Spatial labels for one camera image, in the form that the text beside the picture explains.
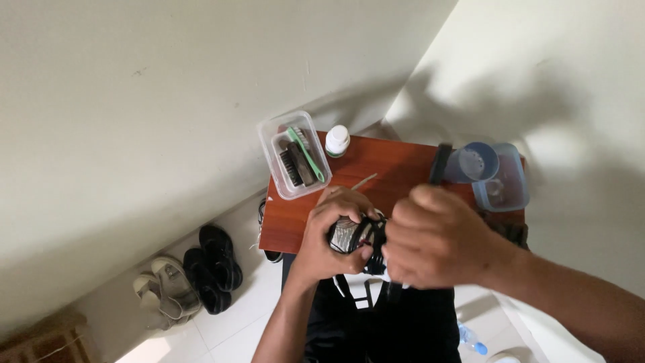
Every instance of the wooden table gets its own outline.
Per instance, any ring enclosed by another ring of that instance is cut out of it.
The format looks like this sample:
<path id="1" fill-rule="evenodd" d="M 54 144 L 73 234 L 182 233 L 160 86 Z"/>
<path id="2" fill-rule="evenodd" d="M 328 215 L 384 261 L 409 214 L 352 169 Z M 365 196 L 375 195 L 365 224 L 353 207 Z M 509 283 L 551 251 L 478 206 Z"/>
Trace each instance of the wooden table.
<path id="1" fill-rule="evenodd" d="M 326 135 L 326 132 L 318 131 L 320 140 L 325 140 Z M 436 146 L 352 136 L 344 156 L 337 159 L 327 156 L 332 170 L 330 185 L 351 188 L 368 176 L 378 173 L 358 191 L 365 194 L 386 217 L 391 217 L 395 203 L 407 196 L 413 187 L 426 182 L 436 150 Z M 442 186 L 477 208 L 470 184 L 444 182 Z M 307 215 L 322 192 L 320 190 L 298 199 L 284 200 L 278 195 L 271 178 L 266 193 L 259 247 L 268 251 L 297 253 L 303 239 Z M 523 223 L 524 209 L 492 213 L 491 217 L 504 222 Z"/>

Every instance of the blue cup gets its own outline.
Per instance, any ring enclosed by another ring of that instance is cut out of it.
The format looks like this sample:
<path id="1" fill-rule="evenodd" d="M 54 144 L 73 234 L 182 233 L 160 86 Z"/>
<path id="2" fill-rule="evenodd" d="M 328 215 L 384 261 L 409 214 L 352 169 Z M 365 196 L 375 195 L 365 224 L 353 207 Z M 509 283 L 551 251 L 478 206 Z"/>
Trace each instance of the blue cup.
<path id="1" fill-rule="evenodd" d="M 499 158 L 487 143 L 472 142 L 455 150 L 448 158 L 444 180 L 452 183 L 475 183 L 494 177 Z"/>

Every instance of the person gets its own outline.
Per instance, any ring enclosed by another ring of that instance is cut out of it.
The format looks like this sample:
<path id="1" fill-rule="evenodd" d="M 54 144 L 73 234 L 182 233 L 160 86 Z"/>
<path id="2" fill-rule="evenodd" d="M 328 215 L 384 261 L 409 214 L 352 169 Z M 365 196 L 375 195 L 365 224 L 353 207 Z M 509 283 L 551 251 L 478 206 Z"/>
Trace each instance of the person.
<path id="1" fill-rule="evenodd" d="M 608 362 L 645 362 L 645 300 L 515 247 L 458 196 L 429 185 L 398 201 L 385 227 L 389 275 L 412 287 L 396 304 L 379 299 L 371 311 L 356 310 L 332 277 L 360 273 L 372 248 L 337 253 L 326 232 L 340 216 L 359 222 L 361 213 L 377 218 L 358 192 L 323 192 L 252 362 L 460 362 L 453 287 L 461 284 L 544 311 Z"/>

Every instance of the brush handle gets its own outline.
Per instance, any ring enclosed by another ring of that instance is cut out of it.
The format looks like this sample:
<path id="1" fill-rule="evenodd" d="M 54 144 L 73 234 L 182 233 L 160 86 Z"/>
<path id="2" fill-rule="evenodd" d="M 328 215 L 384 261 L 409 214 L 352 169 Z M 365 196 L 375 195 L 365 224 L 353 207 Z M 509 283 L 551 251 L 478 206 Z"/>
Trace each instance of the brush handle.
<path id="1" fill-rule="evenodd" d="M 300 149 L 303 151 L 304 157 L 307 158 L 307 162 L 309 162 L 309 166 L 312 167 L 313 173 L 316 175 L 316 178 L 318 178 L 318 180 L 320 180 L 321 183 L 324 183 L 323 172 L 320 169 L 318 169 L 318 166 L 316 166 L 316 163 L 313 162 L 313 159 L 309 155 L 309 152 L 307 151 L 307 149 L 304 148 L 303 141 L 300 140 L 300 137 L 298 137 L 298 135 L 295 133 L 293 128 L 291 128 L 291 126 L 289 126 L 286 130 L 289 133 L 289 137 L 291 137 L 292 141 L 300 145 Z"/>

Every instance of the hand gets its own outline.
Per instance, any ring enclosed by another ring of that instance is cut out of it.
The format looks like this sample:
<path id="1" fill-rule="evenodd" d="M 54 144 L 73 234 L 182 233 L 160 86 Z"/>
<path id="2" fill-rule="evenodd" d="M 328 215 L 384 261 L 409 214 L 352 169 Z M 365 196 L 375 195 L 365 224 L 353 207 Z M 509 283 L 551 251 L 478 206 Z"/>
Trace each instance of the hand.
<path id="1" fill-rule="evenodd" d="M 420 289 L 481 284 L 516 251 L 457 195 L 425 184 L 397 202 L 385 234 L 388 274 Z"/>
<path id="2" fill-rule="evenodd" d="M 370 218 L 379 218 L 374 206 L 364 195 L 340 186 L 325 189 L 318 204 L 309 213 L 303 244 L 293 261 L 289 277 L 293 276 L 306 286 L 312 286 L 338 274 L 360 273 L 372 255 L 372 247 L 364 245 L 352 254 L 341 254 L 329 246 L 326 234 L 341 216 L 348 216 L 360 223 L 361 212 Z"/>

